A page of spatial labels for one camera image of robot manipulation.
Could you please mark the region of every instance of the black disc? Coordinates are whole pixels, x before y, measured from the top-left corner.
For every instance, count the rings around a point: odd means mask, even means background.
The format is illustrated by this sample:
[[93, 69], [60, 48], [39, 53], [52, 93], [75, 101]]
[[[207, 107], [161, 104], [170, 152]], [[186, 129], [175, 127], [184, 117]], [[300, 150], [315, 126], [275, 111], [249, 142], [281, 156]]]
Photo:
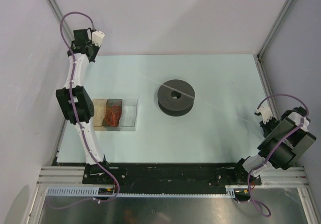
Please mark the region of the black disc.
[[183, 116], [193, 107], [195, 92], [187, 82], [174, 79], [165, 82], [157, 92], [160, 109], [169, 116]]

